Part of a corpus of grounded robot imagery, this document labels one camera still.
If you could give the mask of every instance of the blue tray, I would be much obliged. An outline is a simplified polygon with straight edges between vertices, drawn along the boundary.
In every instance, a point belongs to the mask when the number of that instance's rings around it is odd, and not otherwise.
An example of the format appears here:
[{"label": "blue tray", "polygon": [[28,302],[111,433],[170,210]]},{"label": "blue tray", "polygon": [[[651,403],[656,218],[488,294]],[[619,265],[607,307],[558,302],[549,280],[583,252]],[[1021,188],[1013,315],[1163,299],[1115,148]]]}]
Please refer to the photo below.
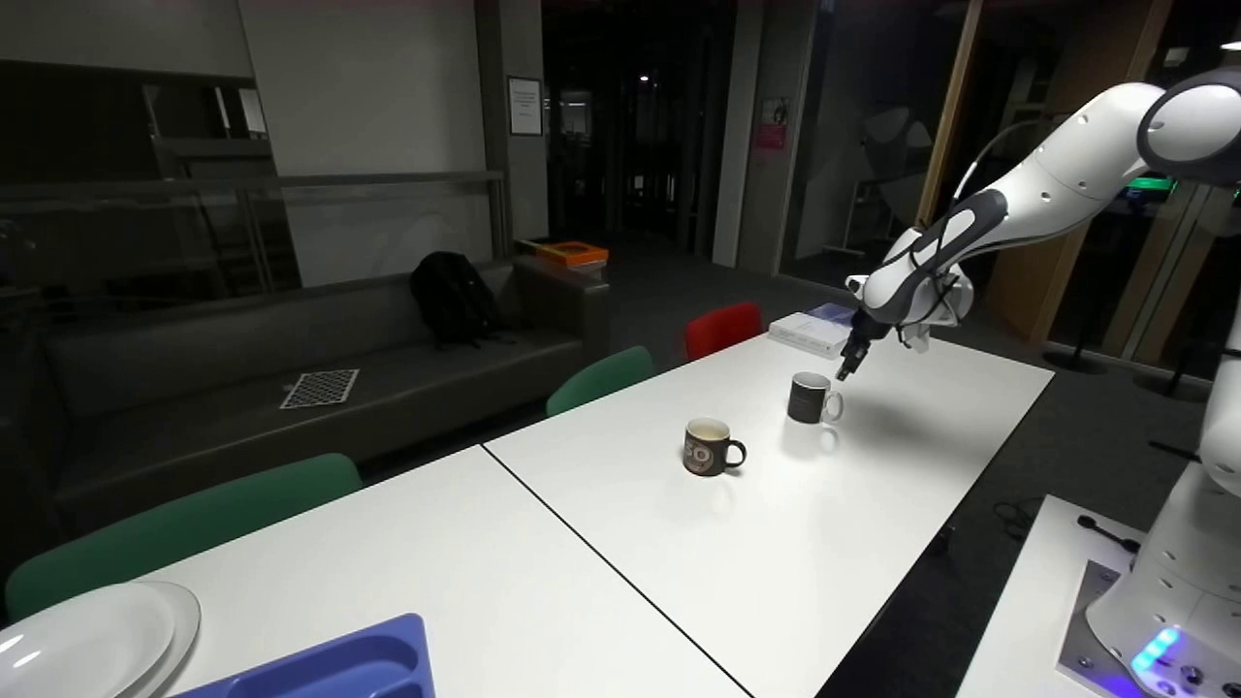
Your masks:
[{"label": "blue tray", "polygon": [[421,617],[337,637],[243,676],[208,681],[188,698],[434,698]]}]

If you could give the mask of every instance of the white table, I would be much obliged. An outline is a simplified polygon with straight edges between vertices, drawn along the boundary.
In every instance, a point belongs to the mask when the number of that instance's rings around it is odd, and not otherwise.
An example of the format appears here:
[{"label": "white table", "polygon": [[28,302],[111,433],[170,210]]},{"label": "white table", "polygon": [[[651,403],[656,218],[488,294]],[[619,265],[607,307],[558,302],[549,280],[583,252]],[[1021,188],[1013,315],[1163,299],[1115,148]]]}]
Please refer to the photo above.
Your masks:
[{"label": "white table", "polygon": [[[1084,506],[1054,496],[1042,501],[959,698],[1097,698],[1089,681],[1058,668],[1058,647],[1075,619],[1084,561],[1092,559],[1107,568],[1126,568],[1131,554],[1097,532],[1076,527],[1082,511]],[[1115,518],[1092,518],[1126,537],[1144,537]]]},{"label": "white table", "polygon": [[[789,371],[835,369],[753,336],[488,451],[753,692],[813,692],[1051,378],[880,342],[835,440],[782,417]],[[698,415],[746,436],[739,475],[677,465]]]},{"label": "white table", "polygon": [[155,577],[200,602],[173,689],[420,612],[447,698],[739,692],[477,447]]}]

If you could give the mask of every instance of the dark mug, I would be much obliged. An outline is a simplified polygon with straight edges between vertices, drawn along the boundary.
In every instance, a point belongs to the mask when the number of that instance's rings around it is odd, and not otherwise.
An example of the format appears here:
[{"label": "dark mug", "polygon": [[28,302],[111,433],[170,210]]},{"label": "dark mug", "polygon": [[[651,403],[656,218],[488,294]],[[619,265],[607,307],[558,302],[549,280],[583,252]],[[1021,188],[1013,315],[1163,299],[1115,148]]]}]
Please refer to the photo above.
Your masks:
[{"label": "dark mug", "polygon": [[698,475],[714,475],[724,469],[739,469],[739,460],[749,458],[746,440],[729,436],[729,421],[721,417],[694,417],[685,425],[685,447],[682,447],[682,465]]},{"label": "dark mug", "polygon": [[839,390],[830,390],[827,376],[818,376],[818,371],[789,376],[788,417],[823,421],[823,417],[840,417],[840,415],[844,415],[844,399]]}]

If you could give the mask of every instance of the shelf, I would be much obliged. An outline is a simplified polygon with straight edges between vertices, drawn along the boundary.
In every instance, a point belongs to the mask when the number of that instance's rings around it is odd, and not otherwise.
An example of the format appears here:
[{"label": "shelf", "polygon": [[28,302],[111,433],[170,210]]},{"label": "shelf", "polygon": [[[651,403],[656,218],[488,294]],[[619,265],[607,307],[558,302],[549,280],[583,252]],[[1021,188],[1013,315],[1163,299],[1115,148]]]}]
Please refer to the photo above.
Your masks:
[{"label": "shelf", "polygon": [[364,201],[400,187],[488,187],[499,171],[407,171],[407,175],[239,175],[239,179],[166,179],[166,181],[49,181],[0,187],[0,212],[90,212],[90,210],[179,210],[243,201]]}]

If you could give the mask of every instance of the orange box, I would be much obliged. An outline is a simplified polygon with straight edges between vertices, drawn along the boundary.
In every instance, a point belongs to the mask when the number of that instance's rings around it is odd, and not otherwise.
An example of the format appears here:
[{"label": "orange box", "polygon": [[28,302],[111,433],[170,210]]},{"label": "orange box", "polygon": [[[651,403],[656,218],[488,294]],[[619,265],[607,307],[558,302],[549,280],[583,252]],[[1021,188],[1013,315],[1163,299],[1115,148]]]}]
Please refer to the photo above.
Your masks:
[{"label": "orange box", "polygon": [[539,244],[539,257],[553,259],[563,272],[607,268],[607,248],[584,241]]}]

